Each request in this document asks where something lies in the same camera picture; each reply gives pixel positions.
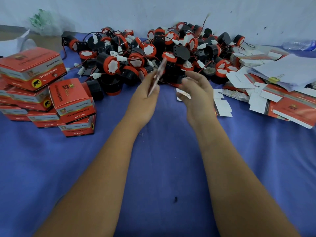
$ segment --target blue fabric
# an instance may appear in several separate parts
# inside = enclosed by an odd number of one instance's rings
[[[75,52],[67,54],[66,67],[80,63]],[[120,95],[96,102],[94,135],[66,138],[59,128],[38,129],[0,115],[0,236],[36,231],[93,161],[135,89],[124,86]],[[154,116],[135,141],[115,236],[219,236],[198,143],[175,93],[160,87]],[[230,140],[300,234],[316,236],[315,128],[225,99],[233,117],[219,121]]]

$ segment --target hand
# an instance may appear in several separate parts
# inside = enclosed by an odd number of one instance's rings
[[[159,85],[155,87],[152,94],[147,97],[150,84],[157,70],[149,73],[143,82],[137,87],[133,94],[124,118],[136,125],[140,131],[151,119],[154,114],[159,95]]]
[[[193,71],[186,71],[185,74],[187,77],[182,79],[179,89],[190,94],[191,99],[179,92],[177,97],[186,105],[187,120],[196,131],[203,128],[205,122],[216,120],[213,88],[203,75]]]

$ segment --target red box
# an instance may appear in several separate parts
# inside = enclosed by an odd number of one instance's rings
[[[92,135],[94,134],[96,115],[92,115],[66,125],[65,123],[58,124],[58,127],[66,137]]]
[[[38,128],[57,127],[57,125],[60,123],[59,115],[54,108],[48,112],[29,111],[26,116]]]
[[[27,110],[17,106],[1,105],[0,111],[11,121],[31,121],[26,116]]]
[[[49,86],[52,103],[63,123],[69,124],[95,114],[94,101],[77,78]]]
[[[47,111],[52,107],[48,87],[38,92],[12,87],[7,93],[15,100],[16,105],[25,109]]]
[[[1,58],[0,73],[8,84],[29,91],[38,91],[67,74],[59,53],[41,47]]]
[[[15,105],[15,101],[7,93],[10,90],[10,86],[4,79],[0,78],[0,104]]]

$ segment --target person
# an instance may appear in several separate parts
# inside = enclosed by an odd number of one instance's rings
[[[132,96],[127,111],[101,151],[61,202],[36,237],[113,236],[124,194],[133,143],[150,121],[159,95],[149,97],[155,71]],[[208,80],[187,71],[177,93],[199,143],[216,225],[221,236],[300,236],[264,186],[243,161],[219,124]]]

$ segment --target white wall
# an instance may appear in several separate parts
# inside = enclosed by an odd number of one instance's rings
[[[149,29],[176,21],[203,24],[216,34],[228,32],[255,44],[279,45],[288,38],[316,38],[316,0],[0,0],[0,25],[25,26],[37,9],[54,11],[67,31]]]

